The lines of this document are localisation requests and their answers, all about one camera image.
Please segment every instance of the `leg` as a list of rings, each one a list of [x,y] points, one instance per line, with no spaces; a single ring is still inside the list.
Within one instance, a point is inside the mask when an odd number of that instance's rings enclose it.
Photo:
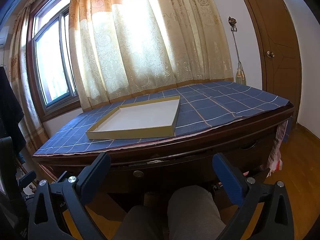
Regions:
[[[177,190],[169,200],[170,240],[214,240],[225,224],[212,195],[199,186]]]
[[[145,206],[134,206],[112,240],[163,240],[158,217]]]

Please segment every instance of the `window sill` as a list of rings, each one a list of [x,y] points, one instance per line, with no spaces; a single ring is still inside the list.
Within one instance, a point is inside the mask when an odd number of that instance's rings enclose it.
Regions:
[[[55,117],[66,114],[72,110],[76,110],[78,108],[81,108],[79,99],[64,106],[64,107],[61,107],[61,108],[56,109],[54,111],[51,111],[47,114],[44,114],[43,116],[40,117],[40,120],[41,120],[41,122],[46,122],[46,121],[49,121]]]

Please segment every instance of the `wooden door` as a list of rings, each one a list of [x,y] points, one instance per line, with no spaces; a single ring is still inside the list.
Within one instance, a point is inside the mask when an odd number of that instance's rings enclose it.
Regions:
[[[301,98],[301,59],[291,16],[283,0],[244,1],[258,39],[263,89],[294,104],[294,127]]]

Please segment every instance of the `door frame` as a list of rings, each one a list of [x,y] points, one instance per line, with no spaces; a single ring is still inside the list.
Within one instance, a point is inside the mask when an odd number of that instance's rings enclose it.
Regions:
[[[260,9],[258,7],[258,4],[256,2],[254,3],[250,3],[249,0],[244,0],[247,9],[249,11],[251,20],[252,20],[252,24],[254,27],[254,31],[256,33],[256,37],[257,37],[257,42],[258,42],[258,47],[259,47],[259,52],[260,52],[260,61],[261,61],[261,73],[262,73],[262,89],[264,91],[273,93],[273,91],[270,91],[270,89],[268,89],[267,87],[267,69],[266,69],[266,52],[268,50],[270,50],[270,45],[268,46],[267,44],[263,43],[263,38],[265,38],[266,36],[268,36],[267,34],[267,30],[264,28],[259,28],[259,24],[260,26],[264,26],[264,20],[262,17],[262,14],[260,12]],[[294,28],[294,24],[292,21],[292,17],[290,15],[290,12],[287,8],[287,5],[285,4],[284,0],[282,0],[284,7],[286,8],[288,15],[290,16],[291,22],[292,22],[292,26],[293,26],[293,34],[295,35],[295,39],[298,40],[297,37],[297,33],[295,31]],[[295,111],[293,113],[293,120],[292,120],[292,129],[295,128],[296,123],[297,123],[297,117],[298,117],[298,113],[299,113],[299,108],[300,108],[300,102],[301,102],[301,86],[302,86],[302,67],[301,67],[301,57],[300,57],[300,50],[299,50],[299,44],[297,43],[297,46],[294,46],[294,51],[295,51],[295,57],[296,57],[296,61],[297,61],[297,75],[298,75],[298,82],[297,82],[297,102],[295,105]]]

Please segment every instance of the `air conditioner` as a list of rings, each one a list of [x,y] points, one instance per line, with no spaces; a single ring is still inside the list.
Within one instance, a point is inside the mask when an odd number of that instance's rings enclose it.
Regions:
[[[7,42],[9,26],[4,26],[0,31],[0,49],[3,49]]]

